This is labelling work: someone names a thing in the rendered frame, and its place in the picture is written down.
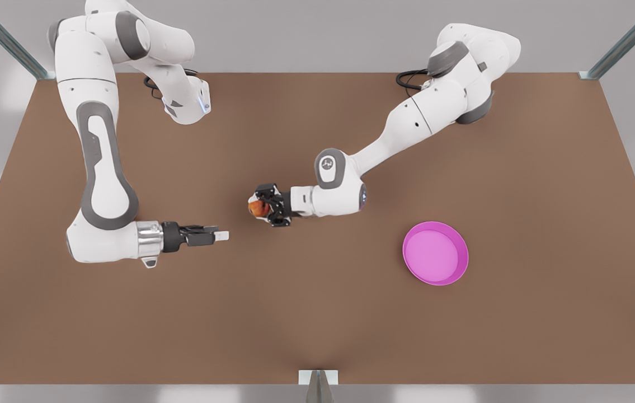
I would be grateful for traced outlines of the pink round plate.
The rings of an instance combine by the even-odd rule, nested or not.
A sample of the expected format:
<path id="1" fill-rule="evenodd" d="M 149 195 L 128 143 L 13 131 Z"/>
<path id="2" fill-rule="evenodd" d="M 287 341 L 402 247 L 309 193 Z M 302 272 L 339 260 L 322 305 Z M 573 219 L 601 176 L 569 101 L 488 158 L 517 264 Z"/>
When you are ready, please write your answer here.
<path id="1" fill-rule="evenodd" d="M 436 221 L 412 227 L 402 243 L 403 261 L 410 273 L 423 283 L 450 285 L 465 275 L 468 247 L 453 227 Z"/>

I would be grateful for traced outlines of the silver frame post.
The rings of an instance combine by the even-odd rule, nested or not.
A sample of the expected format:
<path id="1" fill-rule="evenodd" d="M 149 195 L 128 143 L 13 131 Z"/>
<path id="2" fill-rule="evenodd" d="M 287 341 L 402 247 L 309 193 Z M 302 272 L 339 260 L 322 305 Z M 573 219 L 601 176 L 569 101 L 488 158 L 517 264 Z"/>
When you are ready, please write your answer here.
<path id="1" fill-rule="evenodd" d="M 47 71 L 0 23 L 0 46 L 23 66 L 36 80 L 54 80 L 55 73 Z"/>
<path id="2" fill-rule="evenodd" d="M 307 385 L 306 403 L 333 403 L 331 386 L 338 385 L 338 370 L 301 369 L 298 384 Z"/>
<path id="3" fill-rule="evenodd" d="M 579 71 L 579 79 L 600 80 L 634 46 L 635 24 L 588 71 Z"/>

